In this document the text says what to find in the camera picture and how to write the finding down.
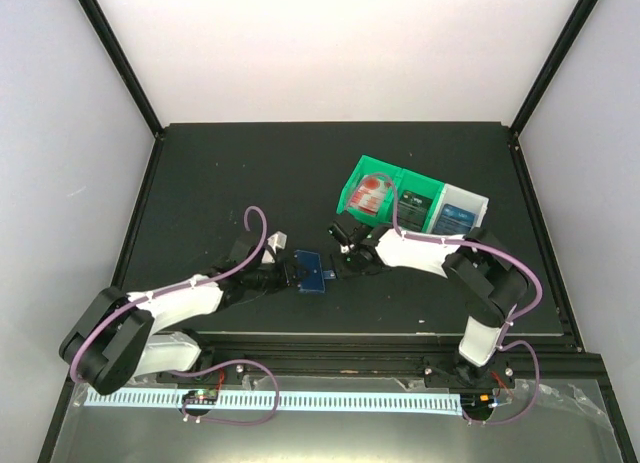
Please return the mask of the blue card holder wallet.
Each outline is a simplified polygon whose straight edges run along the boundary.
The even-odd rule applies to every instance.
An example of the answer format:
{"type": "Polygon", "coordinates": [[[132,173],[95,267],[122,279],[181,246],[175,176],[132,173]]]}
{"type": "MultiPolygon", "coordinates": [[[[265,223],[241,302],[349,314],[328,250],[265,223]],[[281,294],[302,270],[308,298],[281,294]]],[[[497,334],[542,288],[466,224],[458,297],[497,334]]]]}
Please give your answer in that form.
{"type": "Polygon", "coordinates": [[[332,281],[332,269],[322,267],[321,255],[306,250],[296,250],[293,254],[296,267],[304,267],[310,271],[309,277],[296,277],[296,281],[305,281],[308,289],[298,289],[301,294],[324,294],[326,282],[332,281]]]}

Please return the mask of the red white card stack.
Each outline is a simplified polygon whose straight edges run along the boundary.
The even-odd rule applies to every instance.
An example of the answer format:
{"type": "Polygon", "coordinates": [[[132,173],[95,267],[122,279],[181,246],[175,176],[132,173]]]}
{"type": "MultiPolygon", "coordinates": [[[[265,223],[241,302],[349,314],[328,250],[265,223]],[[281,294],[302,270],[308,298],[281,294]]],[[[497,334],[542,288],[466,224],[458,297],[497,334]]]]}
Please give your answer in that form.
{"type": "Polygon", "coordinates": [[[366,175],[349,199],[349,208],[376,216],[391,188],[390,183],[379,176],[366,175]]]}

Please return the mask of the green bin with red cards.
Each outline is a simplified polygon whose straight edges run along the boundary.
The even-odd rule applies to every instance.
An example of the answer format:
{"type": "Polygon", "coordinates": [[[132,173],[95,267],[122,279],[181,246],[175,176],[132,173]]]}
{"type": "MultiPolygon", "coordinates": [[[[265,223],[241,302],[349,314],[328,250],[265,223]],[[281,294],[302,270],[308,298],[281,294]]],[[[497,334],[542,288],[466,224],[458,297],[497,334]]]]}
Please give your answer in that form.
{"type": "Polygon", "coordinates": [[[336,213],[349,212],[372,227],[389,223],[393,190],[383,175],[399,186],[402,173],[401,167],[362,155],[341,191],[336,213]]]}

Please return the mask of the green bin with black cards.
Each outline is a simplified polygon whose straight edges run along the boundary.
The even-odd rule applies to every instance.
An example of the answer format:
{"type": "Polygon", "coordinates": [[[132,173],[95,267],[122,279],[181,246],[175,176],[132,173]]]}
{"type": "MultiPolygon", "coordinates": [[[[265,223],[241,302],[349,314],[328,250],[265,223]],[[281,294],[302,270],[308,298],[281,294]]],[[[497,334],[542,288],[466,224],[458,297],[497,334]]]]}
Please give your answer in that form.
{"type": "Polygon", "coordinates": [[[402,169],[394,183],[398,191],[398,225],[409,231],[426,233],[444,183],[408,169],[402,169]]]}

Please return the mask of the white bin with blue cards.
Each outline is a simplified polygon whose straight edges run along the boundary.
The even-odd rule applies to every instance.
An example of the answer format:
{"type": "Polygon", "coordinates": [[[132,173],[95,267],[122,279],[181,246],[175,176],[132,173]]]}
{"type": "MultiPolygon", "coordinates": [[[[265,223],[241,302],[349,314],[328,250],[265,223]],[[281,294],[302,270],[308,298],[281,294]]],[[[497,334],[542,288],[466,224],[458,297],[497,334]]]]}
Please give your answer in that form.
{"type": "Polygon", "coordinates": [[[482,224],[488,210],[485,196],[445,183],[435,201],[426,232],[434,235],[466,235],[482,224]]]}

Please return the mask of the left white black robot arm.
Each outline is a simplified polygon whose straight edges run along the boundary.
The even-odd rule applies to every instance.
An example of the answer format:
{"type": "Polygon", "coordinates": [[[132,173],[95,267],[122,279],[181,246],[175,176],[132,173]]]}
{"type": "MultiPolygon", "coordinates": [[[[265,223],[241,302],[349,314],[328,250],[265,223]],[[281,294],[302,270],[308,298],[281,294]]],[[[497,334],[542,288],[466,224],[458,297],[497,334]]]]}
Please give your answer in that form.
{"type": "Polygon", "coordinates": [[[314,269],[287,255],[286,236],[242,234],[230,253],[207,270],[172,285],[125,293],[116,286],[101,290],[59,347],[75,382],[109,395],[135,377],[182,372],[193,382],[214,371],[213,355],[186,330],[165,329],[196,316],[241,302],[248,291],[276,293],[298,287],[314,269]]]}

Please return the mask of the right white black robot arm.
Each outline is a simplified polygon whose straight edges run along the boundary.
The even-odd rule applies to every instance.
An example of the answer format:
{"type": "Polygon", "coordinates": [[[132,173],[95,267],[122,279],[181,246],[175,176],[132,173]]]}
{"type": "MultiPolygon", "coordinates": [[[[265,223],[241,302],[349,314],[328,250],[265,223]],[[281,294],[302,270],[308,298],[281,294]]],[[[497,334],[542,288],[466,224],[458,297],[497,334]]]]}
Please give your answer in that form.
{"type": "Polygon", "coordinates": [[[481,228],[466,235],[438,236],[391,225],[348,226],[333,221],[328,233],[340,247],[332,255],[340,279],[407,268],[442,276],[459,289],[467,322],[453,362],[441,371],[467,387],[490,375],[490,361],[529,287],[541,291],[535,274],[481,228]]]}

